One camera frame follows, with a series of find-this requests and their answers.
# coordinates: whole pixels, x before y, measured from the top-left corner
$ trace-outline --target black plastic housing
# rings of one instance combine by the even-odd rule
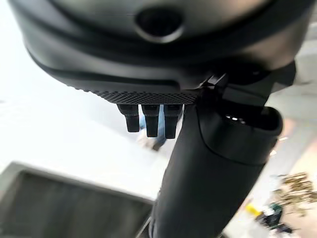
[[[117,104],[192,104],[219,65],[271,71],[292,62],[315,1],[272,1],[228,25],[163,45],[101,30],[58,1],[9,2],[30,55],[59,81]],[[99,4],[106,14],[108,2]],[[131,16],[147,7],[138,5]],[[123,18],[109,14],[108,19],[120,25]]]

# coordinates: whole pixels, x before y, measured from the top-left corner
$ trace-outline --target black cylindrical handle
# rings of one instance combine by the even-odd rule
[[[197,106],[187,107],[153,209],[153,238],[217,237],[264,167],[216,154],[206,145],[199,120]]]

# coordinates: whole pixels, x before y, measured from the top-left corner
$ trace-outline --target perforated grille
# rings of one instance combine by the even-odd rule
[[[181,93],[94,91],[93,93],[116,104],[192,104],[199,96],[199,91]]]

